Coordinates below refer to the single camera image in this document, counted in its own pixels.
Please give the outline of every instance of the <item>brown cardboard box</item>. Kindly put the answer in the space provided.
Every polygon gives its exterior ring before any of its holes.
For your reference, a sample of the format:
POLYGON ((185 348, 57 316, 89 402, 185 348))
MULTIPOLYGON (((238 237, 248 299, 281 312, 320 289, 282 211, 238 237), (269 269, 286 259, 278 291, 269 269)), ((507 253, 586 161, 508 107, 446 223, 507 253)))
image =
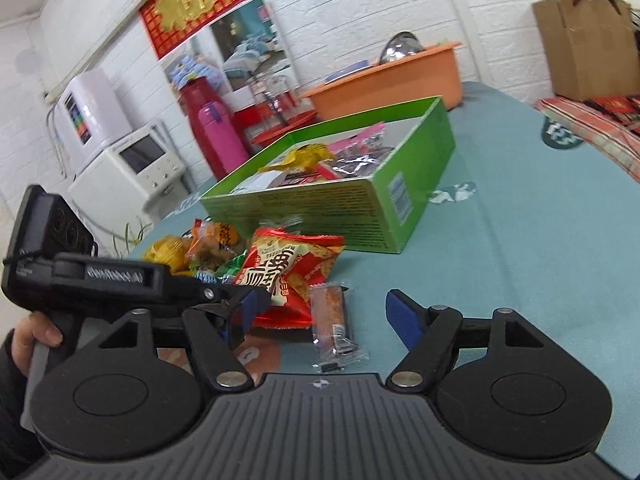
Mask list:
POLYGON ((640 60, 631 10, 617 0, 542 0, 533 4, 558 95, 584 101, 640 93, 640 60))

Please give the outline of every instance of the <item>striped cloth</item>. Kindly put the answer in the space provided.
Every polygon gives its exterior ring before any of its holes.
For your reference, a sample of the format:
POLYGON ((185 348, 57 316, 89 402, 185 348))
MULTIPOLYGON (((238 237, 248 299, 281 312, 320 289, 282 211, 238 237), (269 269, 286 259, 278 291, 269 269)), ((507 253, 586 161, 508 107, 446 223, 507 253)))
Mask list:
POLYGON ((640 183, 640 137, 584 103, 552 97, 540 99, 535 107, 598 148, 640 183))

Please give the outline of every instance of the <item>barcode label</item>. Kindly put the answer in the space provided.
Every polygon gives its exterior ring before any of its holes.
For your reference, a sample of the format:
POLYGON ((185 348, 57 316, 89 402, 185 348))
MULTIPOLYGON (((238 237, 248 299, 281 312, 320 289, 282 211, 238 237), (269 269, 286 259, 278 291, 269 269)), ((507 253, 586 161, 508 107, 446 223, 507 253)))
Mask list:
POLYGON ((394 203, 394 208, 396 209, 398 221, 402 225, 406 222, 406 219, 409 218, 411 211, 414 209, 402 172, 398 173, 394 177, 388 186, 388 190, 389 195, 391 195, 391 200, 394 203))
POLYGON ((344 325, 332 325, 334 332, 335 350, 338 354, 348 354, 353 350, 351 341, 347 339, 344 325))

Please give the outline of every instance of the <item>finger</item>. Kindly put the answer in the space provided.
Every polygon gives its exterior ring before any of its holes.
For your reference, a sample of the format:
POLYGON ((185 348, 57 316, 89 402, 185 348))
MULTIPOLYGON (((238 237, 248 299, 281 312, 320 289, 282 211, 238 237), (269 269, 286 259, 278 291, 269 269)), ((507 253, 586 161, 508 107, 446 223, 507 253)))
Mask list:
POLYGON ((14 338, 11 344, 11 355, 18 370, 25 376, 29 374, 31 359, 33 358, 33 346, 36 341, 47 346, 58 346, 62 343, 62 334, 40 312, 35 312, 21 320, 14 330, 14 338))

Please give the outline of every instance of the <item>teal tablecloth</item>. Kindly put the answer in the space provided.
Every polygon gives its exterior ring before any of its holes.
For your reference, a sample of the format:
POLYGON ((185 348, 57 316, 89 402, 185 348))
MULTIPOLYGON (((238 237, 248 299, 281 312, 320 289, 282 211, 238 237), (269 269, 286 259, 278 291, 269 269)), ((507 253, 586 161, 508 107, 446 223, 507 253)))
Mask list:
MULTIPOLYGON (((640 472, 640 187, 596 149, 553 150, 543 116, 478 83, 450 112, 456 137, 441 186, 473 181, 478 193, 430 205, 402 254, 346 252, 332 280, 351 290, 356 340, 370 352, 352 372, 384 379, 406 349, 386 323, 385 295, 400 288, 428 306, 469 317, 510 306, 600 377, 613 416, 599 453, 640 472)), ((205 215, 195 203, 163 221, 136 250, 181 234, 205 215)), ((309 372, 310 344, 288 344, 282 370, 309 372)), ((466 354, 470 359, 478 354, 466 354)))

